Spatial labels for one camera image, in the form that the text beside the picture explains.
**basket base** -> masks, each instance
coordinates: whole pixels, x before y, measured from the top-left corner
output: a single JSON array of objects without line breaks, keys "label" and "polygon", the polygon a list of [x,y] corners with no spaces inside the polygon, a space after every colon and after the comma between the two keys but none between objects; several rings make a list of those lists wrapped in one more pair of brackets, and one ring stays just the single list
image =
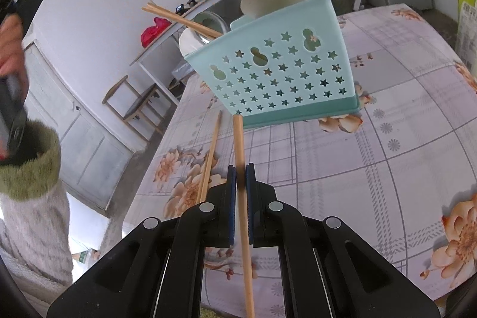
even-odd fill
[{"label": "basket base", "polygon": [[307,104],[302,107],[281,109],[280,111],[264,112],[256,115],[244,116],[244,128],[256,128],[273,124],[289,123],[291,121],[326,118],[356,113],[360,110],[359,97],[345,97],[339,100],[322,101]]}]

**wooden chair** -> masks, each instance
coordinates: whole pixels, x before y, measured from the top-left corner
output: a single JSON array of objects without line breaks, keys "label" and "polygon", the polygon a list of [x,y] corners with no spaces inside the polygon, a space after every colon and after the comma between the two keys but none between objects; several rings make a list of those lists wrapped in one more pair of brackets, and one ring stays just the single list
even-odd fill
[{"label": "wooden chair", "polygon": [[[149,100],[154,96],[154,94],[157,94],[157,91],[159,91],[159,87],[157,84],[151,85],[145,92],[140,94],[137,90],[134,89],[134,87],[127,81],[128,76],[124,76],[121,80],[119,80],[116,84],[111,87],[111,89],[108,90],[106,93],[106,96],[103,99],[103,104],[107,105],[111,111],[114,112],[114,114],[120,118],[123,123],[129,127],[132,131],[134,131],[137,135],[139,135],[142,139],[144,139],[146,142],[149,141],[143,134],[141,134],[136,128],[134,128],[131,123],[129,122],[131,119],[137,118],[139,116],[140,118],[143,118],[148,124],[152,126],[154,131],[159,132],[160,134],[164,135],[164,132],[159,128],[159,125],[156,125],[151,119],[149,119],[146,114],[142,112],[142,109],[144,107],[149,108],[161,121],[164,119],[159,112],[157,112],[153,106],[149,103]],[[131,105],[131,107],[127,110],[126,114],[122,116],[110,103],[109,99],[113,97],[113,95],[117,92],[119,87],[121,85],[125,84],[136,96],[137,99],[135,102]]]}]

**plaid tablecloth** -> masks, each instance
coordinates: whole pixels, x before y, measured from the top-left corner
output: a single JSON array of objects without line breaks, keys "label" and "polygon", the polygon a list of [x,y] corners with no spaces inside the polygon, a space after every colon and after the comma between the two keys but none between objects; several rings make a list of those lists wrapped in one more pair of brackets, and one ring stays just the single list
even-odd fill
[{"label": "plaid tablecloth", "polygon": [[[247,162],[278,199],[316,219],[342,218],[432,299],[474,274],[477,259],[477,83],[406,5],[340,17],[359,114],[245,133]],[[199,77],[187,84],[127,214],[175,217],[192,203],[218,111]],[[234,163],[224,110],[212,184]],[[202,302],[245,316],[239,239],[207,253]],[[253,249],[257,317],[284,316],[278,253]]]}]

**person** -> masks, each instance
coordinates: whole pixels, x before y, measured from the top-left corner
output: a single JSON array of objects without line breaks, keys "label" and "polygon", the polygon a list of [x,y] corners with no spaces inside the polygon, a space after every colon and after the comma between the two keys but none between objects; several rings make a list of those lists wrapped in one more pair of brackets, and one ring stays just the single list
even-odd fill
[{"label": "person", "polygon": [[[0,77],[16,76],[25,100],[28,76],[22,37],[20,17],[8,16],[0,26]],[[70,208],[59,179],[60,160],[58,135],[39,121],[28,121],[15,155],[0,145],[0,256],[43,317],[72,284]]]}]

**hand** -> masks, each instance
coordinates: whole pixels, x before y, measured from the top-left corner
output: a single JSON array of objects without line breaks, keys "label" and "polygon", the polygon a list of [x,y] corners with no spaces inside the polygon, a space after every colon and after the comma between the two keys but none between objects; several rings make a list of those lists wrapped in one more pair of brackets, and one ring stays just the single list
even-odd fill
[{"label": "hand", "polygon": [[28,76],[25,68],[25,54],[21,47],[23,26],[18,15],[10,15],[0,26],[0,77],[15,75],[20,82],[21,98],[28,94]]}]

